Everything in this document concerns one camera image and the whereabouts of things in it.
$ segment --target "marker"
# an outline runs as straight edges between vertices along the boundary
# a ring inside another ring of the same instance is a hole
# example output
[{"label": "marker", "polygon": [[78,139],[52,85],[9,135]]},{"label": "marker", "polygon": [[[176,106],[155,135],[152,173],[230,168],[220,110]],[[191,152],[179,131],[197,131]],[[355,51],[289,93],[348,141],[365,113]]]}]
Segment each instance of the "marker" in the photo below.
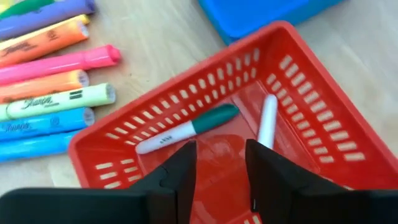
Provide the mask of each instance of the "marker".
[{"label": "marker", "polygon": [[0,141],[79,130],[91,126],[94,121],[94,111],[83,107],[1,122]]},{"label": "marker", "polygon": [[0,162],[65,153],[79,131],[0,143]]},{"label": "marker", "polygon": [[269,149],[274,148],[275,124],[278,109],[278,99],[268,95],[262,106],[261,121],[257,141]]},{"label": "marker", "polygon": [[9,9],[12,6],[12,0],[2,0],[0,2],[0,15],[5,10]]},{"label": "marker", "polygon": [[70,21],[0,49],[0,67],[28,62],[87,38],[88,31],[83,23]]},{"label": "marker", "polygon": [[21,82],[72,70],[89,70],[116,65],[121,55],[112,45],[66,54],[58,57],[0,68],[0,85]]},{"label": "marker", "polygon": [[4,12],[0,13],[0,19],[27,14],[28,12],[36,11],[52,3],[54,3],[54,0],[24,0],[15,5],[11,5]]},{"label": "marker", "polygon": [[231,120],[238,113],[239,110],[235,105],[221,105],[207,111],[192,121],[187,121],[177,127],[140,142],[136,146],[136,152],[138,154],[146,154],[204,133]]},{"label": "marker", "polygon": [[41,7],[39,11],[1,20],[0,39],[15,38],[80,14],[91,14],[94,11],[94,0],[57,1]]},{"label": "marker", "polygon": [[80,21],[84,25],[87,25],[87,24],[90,23],[90,19],[86,15],[75,16],[73,18],[67,19],[65,21],[59,22],[57,24],[45,27],[43,29],[39,29],[37,31],[31,32],[31,33],[28,33],[28,34],[25,34],[25,35],[22,35],[20,37],[16,37],[16,38],[13,38],[13,39],[9,39],[9,40],[3,41],[3,42],[0,43],[0,49],[5,49],[7,47],[10,47],[13,44],[23,42],[23,41],[25,41],[25,40],[27,40],[27,39],[29,39],[31,37],[35,37],[35,36],[37,36],[37,35],[39,35],[39,34],[41,34],[43,32],[46,32],[48,30],[57,28],[57,27],[61,26],[62,24],[65,24],[65,23],[68,23],[68,22],[71,22],[71,21]]},{"label": "marker", "polygon": [[27,118],[79,107],[101,106],[114,103],[114,88],[103,83],[78,90],[65,91],[0,105],[0,121]]},{"label": "marker", "polygon": [[11,103],[36,96],[76,90],[88,87],[89,82],[85,71],[74,70],[0,86],[0,103]]}]

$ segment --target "white marker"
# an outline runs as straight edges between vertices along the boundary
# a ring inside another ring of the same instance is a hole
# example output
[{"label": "white marker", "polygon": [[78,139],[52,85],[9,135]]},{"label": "white marker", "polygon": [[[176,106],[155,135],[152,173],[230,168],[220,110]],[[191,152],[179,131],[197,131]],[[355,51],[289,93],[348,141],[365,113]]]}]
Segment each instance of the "white marker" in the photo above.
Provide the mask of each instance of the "white marker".
[{"label": "white marker", "polygon": [[207,111],[198,118],[187,121],[168,131],[140,142],[136,147],[138,154],[155,151],[173,143],[188,139],[197,134],[211,130],[234,118],[239,113],[238,108],[232,104],[224,104]]},{"label": "white marker", "polygon": [[278,109],[278,100],[275,95],[268,95],[262,106],[261,122],[257,141],[263,146],[274,147],[275,124]]}]

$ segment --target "light green highlighter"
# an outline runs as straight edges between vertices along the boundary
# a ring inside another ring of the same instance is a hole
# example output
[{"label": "light green highlighter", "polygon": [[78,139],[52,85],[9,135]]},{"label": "light green highlighter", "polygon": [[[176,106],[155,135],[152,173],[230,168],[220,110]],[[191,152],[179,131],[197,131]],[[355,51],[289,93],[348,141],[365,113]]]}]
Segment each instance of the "light green highlighter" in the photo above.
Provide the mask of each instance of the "light green highlighter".
[{"label": "light green highlighter", "polygon": [[107,105],[114,103],[115,100],[114,88],[109,83],[103,83],[0,105],[0,121],[26,118],[84,106]]}]

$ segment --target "highlighter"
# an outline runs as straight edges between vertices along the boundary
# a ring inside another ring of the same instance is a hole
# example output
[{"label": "highlighter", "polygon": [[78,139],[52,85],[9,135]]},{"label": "highlighter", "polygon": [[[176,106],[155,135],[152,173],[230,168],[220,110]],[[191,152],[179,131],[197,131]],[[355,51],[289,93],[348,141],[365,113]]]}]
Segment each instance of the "highlighter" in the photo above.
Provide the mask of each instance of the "highlighter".
[{"label": "highlighter", "polygon": [[10,16],[23,15],[28,12],[36,11],[43,6],[52,3],[54,3],[54,0],[24,0],[0,13],[0,19],[4,19]]},{"label": "highlighter", "polygon": [[88,75],[83,70],[63,72],[25,82],[0,86],[0,103],[11,103],[36,96],[88,87]]},{"label": "highlighter", "polygon": [[113,86],[102,83],[77,90],[19,100],[0,105],[0,121],[27,118],[79,107],[101,106],[114,103],[116,94]]},{"label": "highlighter", "polygon": [[0,15],[2,12],[8,10],[13,4],[13,0],[0,0]]},{"label": "highlighter", "polygon": [[94,121],[94,111],[83,107],[0,122],[0,141],[79,130],[91,126]]},{"label": "highlighter", "polygon": [[57,1],[41,7],[39,11],[1,20],[0,39],[18,37],[80,14],[91,14],[94,10],[94,0]]},{"label": "highlighter", "polygon": [[79,131],[0,142],[0,162],[65,153]]},{"label": "highlighter", "polygon": [[80,21],[70,21],[0,49],[0,67],[27,62],[88,38]]},{"label": "highlighter", "polygon": [[80,22],[82,22],[84,25],[90,23],[90,19],[89,19],[88,16],[86,16],[86,15],[75,16],[75,17],[73,17],[73,18],[70,18],[70,19],[67,19],[67,20],[65,20],[65,21],[59,22],[59,23],[57,23],[57,24],[54,24],[54,25],[45,27],[45,28],[43,28],[43,29],[39,29],[39,30],[37,30],[37,31],[34,31],[34,32],[31,32],[31,33],[22,35],[22,36],[20,36],[20,37],[16,37],[16,38],[9,39],[9,40],[6,40],[6,41],[4,41],[4,42],[1,42],[1,43],[0,43],[0,49],[5,49],[5,48],[7,48],[7,47],[10,47],[10,46],[13,45],[13,44],[16,44],[16,43],[25,41],[25,40],[27,40],[27,39],[29,39],[29,38],[31,38],[31,37],[37,36],[38,34],[41,34],[41,33],[45,32],[45,31],[48,31],[48,30],[54,29],[54,28],[56,28],[56,27],[59,27],[60,25],[62,25],[62,24],[64,24],[64,23],[67,23],[67,22],[70,22],[70,21],[80,21]]},{"label": "highlighter", "polygon": [[116,65],[121,55],[112,45],[0,68],[0,85],[72,70]]}]

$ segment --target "blue plastic container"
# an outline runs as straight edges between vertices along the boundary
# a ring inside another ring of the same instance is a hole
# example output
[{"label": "blue plastic container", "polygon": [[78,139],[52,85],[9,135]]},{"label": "blue plastic container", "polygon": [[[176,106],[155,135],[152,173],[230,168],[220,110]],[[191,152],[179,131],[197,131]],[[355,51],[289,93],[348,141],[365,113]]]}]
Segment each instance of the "blue plastic container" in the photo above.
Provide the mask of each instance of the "blue plastic container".
[{"label": "blue plastic container", "polygon": [[229,45],[272,21],[293,25],[343,0],[198,0],[219,35]]}]

